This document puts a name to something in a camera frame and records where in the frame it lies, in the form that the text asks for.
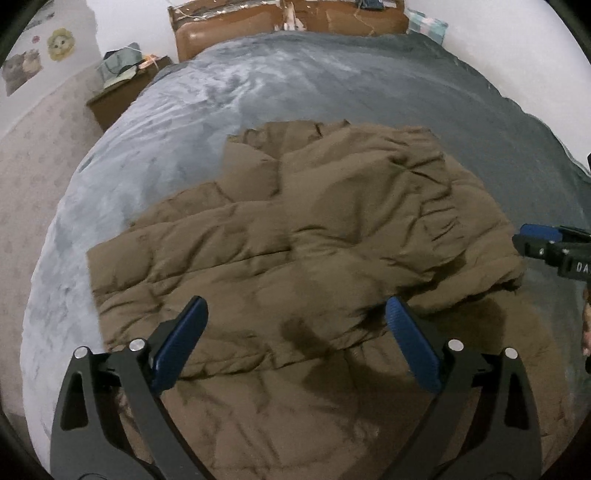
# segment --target white wall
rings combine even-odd
[[[168,55],[178,61],[167,0],[87,0],[97,23],[101,55],[137,42],[143,53]],[[180,5],[182,0],[172,0]]]
[[[7,96],[4,81],[0,79],[0,138],[67,79],[90,65],[97,64],[101,59],[96,44],[95,18],[85,0],[54,1],[55,16],[23,32],[8,56],[10,58],[13,54],[36,48],[39,50],[43,69],[10,96]],[[47,39],[58,28],[72,32],[76,45],[68,58],[53,61],[47,50]],[[33,43],[36,35],[40,40]]]
[[[449,23],[443,47],[541,119],[587,171],[591,64],[543,0],[407,0]]]

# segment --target striped cloth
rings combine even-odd
[[[422,33],[440,45],[443,43],[443,37],[445,37],[448,27],[447,23],[437,18],[429,18],[423,12],[416,10],[407,9],[405,13],[410,20],[408,23],[410,31]]]

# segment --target lion face sticker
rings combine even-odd
[[[74,52],[74,39],[72,32],[65,28],[58,28],[53,35],[47,39],[47,50],[54,61],[62,61]]]

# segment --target blue gripper pad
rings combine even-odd
[[[535,225],[533,223],[526,223],[519,229],[519,234],[541,238],[548,242],[562,241],[562,233],[560,233],[557,228],[548,225]]]
[[[152,364],[150,389],[160,394],[174,386],[189,355],[207,326],[207,303],[193,297],[178,317],[177,324],[158,350]]]
[[[440,393],[443,388],[440,378],[441,360],[396,297],[391,297],[386,303],[386,323],[419,386],[433,394]]]

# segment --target beige carpet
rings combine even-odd
[[[0,395],[21,416],[22,318],[47,228],[70,178],[102,135],[86,107],[100,90],[94,67],[45,97],[0,141]]]

